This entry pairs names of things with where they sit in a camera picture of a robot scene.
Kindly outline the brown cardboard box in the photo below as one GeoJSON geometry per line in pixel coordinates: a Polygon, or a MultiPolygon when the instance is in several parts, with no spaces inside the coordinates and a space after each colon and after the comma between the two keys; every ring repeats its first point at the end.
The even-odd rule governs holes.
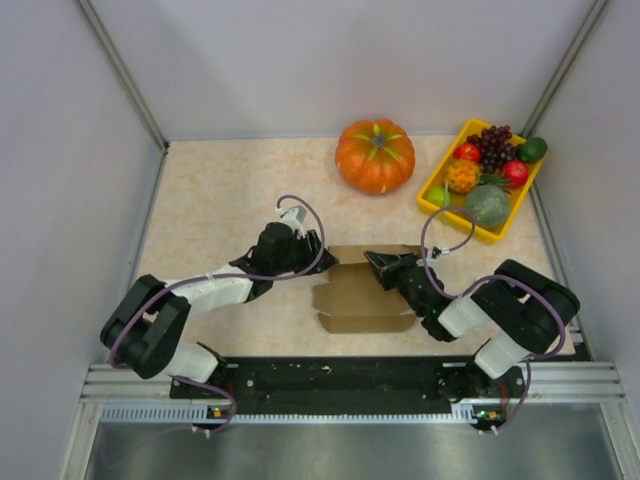
{"type": "Polygon", "coordinates": [[[365,258],[370,250],[384,254],[416,253],[416,245],[334,245],[329,252],[338,264],[326,282],[312,290],[312,304],[322,327],[330,334],[401,333],[416,316],[396,290],[386,291],[365,258]]]}

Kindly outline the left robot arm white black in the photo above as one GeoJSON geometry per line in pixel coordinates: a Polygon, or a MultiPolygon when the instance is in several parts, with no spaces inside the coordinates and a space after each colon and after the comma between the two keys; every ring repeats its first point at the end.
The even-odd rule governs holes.
{"type": "Polygon", "coordinates": [[[184,377],[205,396],[220,394],[227,382],[224,360],[204,344],[181,340],[187,321],[254,301],[277,281],[329,270],[338,260],[325,240],[323,226],[303,232],[271,222],[244,256],[214,272],[173,283],[150,274],[138,278],[100,332],[109,361],[144,380],[184,377]]]}

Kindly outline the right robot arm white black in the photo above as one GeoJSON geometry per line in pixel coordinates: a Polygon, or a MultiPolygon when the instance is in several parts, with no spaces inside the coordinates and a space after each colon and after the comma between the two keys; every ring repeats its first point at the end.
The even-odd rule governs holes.
{"type": "Polygon", "coordinates": [[[383,289],[398,291],[432,338],[451,343],[485,324],[499,328],[464,367],[439,379],[441,392],[451,399],[487,396],[517,363],[560,344],[580,302],[568,288],[511,259],[469,293],[451,297],[435,272],[443,254],[435,247],[425,258],[371,250],[364,257],[383,289]]]}

